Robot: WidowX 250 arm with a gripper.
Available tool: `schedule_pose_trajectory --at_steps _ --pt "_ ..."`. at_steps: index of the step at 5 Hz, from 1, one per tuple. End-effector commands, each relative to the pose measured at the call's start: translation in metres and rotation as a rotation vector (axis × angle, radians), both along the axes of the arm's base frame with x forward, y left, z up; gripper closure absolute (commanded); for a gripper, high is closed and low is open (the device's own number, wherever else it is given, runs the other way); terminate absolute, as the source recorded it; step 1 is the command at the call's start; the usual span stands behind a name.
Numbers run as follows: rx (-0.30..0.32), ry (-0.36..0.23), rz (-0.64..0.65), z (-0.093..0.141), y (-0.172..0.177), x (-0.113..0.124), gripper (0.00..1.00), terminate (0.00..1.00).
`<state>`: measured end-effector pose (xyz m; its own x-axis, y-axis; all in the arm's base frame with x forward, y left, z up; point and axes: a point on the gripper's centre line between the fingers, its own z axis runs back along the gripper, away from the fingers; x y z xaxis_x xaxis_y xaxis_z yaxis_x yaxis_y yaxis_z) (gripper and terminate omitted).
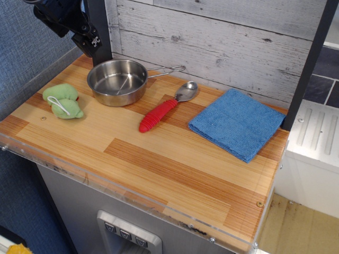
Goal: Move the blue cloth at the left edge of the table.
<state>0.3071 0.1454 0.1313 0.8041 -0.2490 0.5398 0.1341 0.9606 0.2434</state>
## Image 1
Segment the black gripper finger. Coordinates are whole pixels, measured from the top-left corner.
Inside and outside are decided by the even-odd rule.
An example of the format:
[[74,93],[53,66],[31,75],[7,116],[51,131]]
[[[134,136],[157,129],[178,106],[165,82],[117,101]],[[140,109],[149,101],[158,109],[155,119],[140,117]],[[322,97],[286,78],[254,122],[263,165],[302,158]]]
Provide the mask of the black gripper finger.
[[82,52],[87,57],[93,57],[94,54],[99,49],[99,47],[102,45],[102,42],[99,39],[99,37],[95,37],[94,39],[89,39],[79,34],[74,34],[72,36],[72,41],[77,45],[78,48],[82,50]]

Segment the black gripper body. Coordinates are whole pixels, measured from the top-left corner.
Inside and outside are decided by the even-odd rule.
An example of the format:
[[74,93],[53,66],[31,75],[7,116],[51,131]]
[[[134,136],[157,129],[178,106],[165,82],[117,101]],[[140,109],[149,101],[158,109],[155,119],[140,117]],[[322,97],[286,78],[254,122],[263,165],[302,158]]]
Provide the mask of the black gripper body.
[[82,11],[82,1],[33,1],[34,15],[61,38],[69,31],[89,39],[99,37]]

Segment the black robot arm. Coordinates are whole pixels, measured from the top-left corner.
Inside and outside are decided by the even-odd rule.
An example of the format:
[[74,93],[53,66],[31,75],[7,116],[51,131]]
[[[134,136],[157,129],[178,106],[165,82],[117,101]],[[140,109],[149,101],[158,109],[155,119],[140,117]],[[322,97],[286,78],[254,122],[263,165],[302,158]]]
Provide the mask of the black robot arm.
[[82,1],[45,0],[26,3],[34,5],[35,17],[60,38],[72,32],[72,41],[86,56],[92,58],[102,45],[96,27],[82,9]]

